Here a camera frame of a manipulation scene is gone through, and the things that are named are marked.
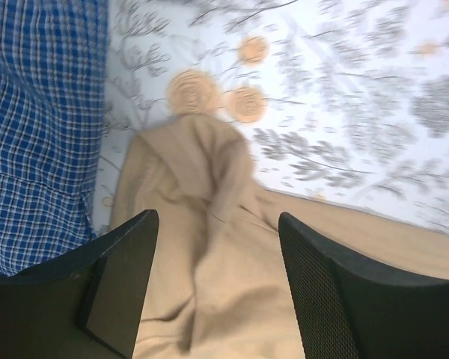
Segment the beige coat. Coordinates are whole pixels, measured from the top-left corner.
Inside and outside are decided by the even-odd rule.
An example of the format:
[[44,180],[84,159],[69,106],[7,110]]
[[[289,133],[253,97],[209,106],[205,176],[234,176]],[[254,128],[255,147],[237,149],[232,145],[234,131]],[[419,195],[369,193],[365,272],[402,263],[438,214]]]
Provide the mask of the beige coat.
[[135,358],[303,358],[277,234],[291,212],[392,265],[449,278],[449,237],[276,194],[253,180],[244,138],[204,115],[132,142],[112,226],[160,217]]

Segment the fabric fold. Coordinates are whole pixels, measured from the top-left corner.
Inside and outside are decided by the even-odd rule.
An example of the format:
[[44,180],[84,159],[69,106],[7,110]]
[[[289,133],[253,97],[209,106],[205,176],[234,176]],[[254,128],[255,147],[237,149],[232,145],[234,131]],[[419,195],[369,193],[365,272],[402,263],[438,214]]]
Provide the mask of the fabric fold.
[[160,229],[136,358],[304,357],[278,208],[254,181],[246,141],[233,127],[186,115],[140,133],[112,226],[145,208],[158,211]]

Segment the floral print sheet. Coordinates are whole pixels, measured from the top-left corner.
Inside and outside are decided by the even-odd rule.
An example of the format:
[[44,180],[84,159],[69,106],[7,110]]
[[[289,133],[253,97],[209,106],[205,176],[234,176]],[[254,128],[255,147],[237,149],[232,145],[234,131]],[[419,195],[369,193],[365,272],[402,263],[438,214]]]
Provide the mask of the floral print sheet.
[[134,132],[200,112],[243,133],[267,188],[449,233],[449,0],[111,0],[110,13],[97,230]]

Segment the blue plaid fabric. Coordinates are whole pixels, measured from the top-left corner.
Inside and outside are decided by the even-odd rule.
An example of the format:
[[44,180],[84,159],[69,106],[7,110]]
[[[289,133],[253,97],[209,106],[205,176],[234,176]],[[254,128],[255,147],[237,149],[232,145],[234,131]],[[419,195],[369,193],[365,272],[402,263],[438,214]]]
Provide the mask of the blue plaid fabric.
[[94,238],[108,0],[0,0],[0,274]]

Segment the plaid shirt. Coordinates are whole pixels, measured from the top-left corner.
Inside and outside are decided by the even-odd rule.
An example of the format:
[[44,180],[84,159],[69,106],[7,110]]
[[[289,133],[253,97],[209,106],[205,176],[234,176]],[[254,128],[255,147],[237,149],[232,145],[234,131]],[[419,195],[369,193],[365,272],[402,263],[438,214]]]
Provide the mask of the plaid shirt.
[[94,238],[108,0],[0,0],[0,274]]

